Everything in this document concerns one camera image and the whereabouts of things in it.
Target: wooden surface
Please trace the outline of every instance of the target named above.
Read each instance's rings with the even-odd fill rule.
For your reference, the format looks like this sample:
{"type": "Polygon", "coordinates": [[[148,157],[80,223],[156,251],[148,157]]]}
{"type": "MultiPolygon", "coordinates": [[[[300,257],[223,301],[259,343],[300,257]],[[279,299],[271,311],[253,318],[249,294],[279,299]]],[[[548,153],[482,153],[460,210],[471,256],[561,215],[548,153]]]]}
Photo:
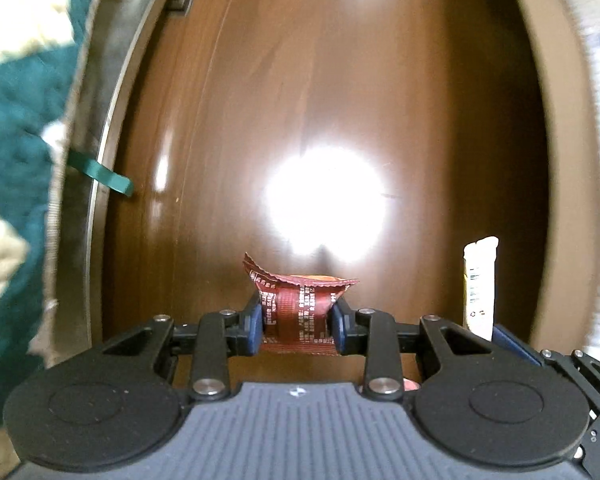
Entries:
{"type": "MultiPolygon", "coordinates": [[[[354,308],[460,321],[462,248],[487,235],[500,237],[498,320],[528,336],[548,170],[515,0],[194,0],[165,20],[136,86],[116,163],[136,194],[110,200],[105,336],[158,313],[240,309],[253,291],[244,251],[272,272],[359,278],[354,308]],[[352,244],[368,234],[358,215],[384,210],[351,257],[328,240],[298,254],[272,219],[281,165],[325,148],[381,182],[379,202],[346,182],[292,191],[298,215],[339,222],[352,244]]],[[[233,380],[361,370],[359,358],[232,360],[233,380]]]]}

